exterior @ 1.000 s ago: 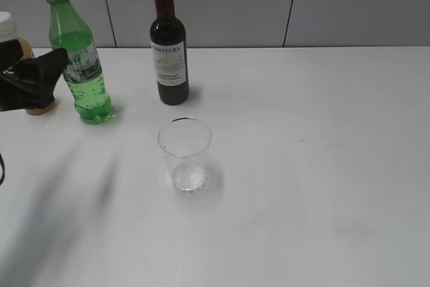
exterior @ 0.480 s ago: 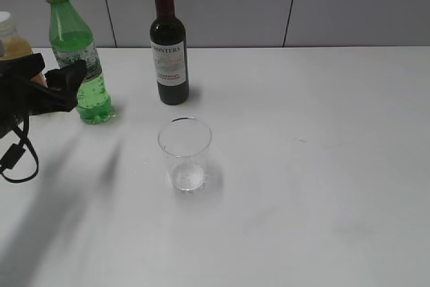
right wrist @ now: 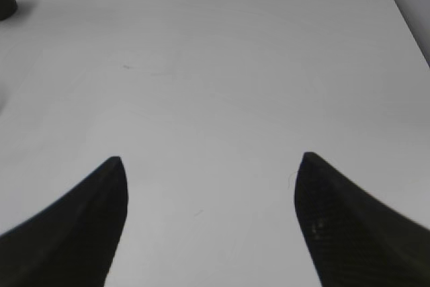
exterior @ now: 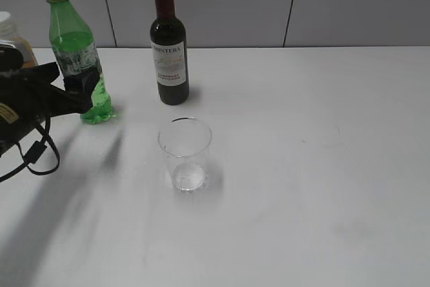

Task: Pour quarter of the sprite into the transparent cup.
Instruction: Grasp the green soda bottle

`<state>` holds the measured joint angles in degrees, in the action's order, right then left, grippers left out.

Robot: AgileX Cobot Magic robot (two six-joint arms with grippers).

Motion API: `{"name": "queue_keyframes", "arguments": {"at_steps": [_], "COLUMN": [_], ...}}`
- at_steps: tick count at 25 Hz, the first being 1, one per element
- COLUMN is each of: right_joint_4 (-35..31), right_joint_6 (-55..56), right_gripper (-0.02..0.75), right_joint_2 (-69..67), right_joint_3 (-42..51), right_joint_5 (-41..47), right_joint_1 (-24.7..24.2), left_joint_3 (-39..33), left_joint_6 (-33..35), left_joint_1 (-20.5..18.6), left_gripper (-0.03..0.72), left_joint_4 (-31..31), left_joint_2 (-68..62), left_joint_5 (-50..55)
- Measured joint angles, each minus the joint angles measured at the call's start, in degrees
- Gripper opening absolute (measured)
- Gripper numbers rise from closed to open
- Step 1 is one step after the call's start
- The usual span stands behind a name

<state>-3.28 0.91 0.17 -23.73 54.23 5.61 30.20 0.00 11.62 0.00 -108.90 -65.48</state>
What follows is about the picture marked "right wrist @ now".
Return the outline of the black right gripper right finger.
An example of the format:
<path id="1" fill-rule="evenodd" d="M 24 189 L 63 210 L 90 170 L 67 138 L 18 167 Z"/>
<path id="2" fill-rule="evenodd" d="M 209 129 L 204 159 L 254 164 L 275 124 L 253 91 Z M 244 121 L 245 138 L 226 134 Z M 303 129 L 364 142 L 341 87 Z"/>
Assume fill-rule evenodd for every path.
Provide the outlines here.
<path id="1" fill-rule="evenodd" d="M 303 154 L 294 207 L 322 286 L 428 286 L 429 229 Z"/>

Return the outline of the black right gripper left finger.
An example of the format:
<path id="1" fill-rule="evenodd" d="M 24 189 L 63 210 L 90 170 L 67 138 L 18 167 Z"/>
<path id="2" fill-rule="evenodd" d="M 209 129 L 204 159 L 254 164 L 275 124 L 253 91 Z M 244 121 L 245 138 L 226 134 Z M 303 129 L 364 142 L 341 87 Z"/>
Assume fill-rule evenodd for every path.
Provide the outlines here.
<path id="1" fill-rule="evenodd" d="M 2 286 L 104 286 L 128 213 L 120 157 L 1 235 Z"/>

